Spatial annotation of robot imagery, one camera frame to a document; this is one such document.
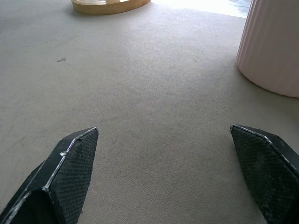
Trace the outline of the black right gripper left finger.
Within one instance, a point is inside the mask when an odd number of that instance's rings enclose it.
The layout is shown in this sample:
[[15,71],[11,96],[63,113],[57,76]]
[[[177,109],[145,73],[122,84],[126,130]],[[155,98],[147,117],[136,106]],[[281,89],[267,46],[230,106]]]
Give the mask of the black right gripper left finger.
[[97,127],[63,137],[12,196],[0,224],[77,224],[97,142]]

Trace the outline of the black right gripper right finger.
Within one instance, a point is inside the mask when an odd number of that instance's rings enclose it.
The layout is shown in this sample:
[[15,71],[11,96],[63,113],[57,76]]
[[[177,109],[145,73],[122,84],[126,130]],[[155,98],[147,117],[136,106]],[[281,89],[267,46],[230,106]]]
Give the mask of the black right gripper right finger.
[[299,224],[299,154],[272,133],[230,128],[243,178],[267,224]]

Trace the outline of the pink ribbed cylindrical container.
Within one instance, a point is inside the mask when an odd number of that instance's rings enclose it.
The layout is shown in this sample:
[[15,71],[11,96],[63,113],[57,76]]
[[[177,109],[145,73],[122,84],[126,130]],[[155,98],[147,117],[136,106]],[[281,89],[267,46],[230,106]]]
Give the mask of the pink ribbed cylindrical container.
[[252,0],[237,67],[257,86],[299,98],[299,0]]

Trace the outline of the round wooden base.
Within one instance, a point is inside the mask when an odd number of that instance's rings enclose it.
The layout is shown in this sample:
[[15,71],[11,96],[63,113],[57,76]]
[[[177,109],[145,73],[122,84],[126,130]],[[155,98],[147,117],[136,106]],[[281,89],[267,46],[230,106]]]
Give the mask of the round wooden base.
[[71,0],[73,8],[86,15],[110,15],[142,7],[151,0]]

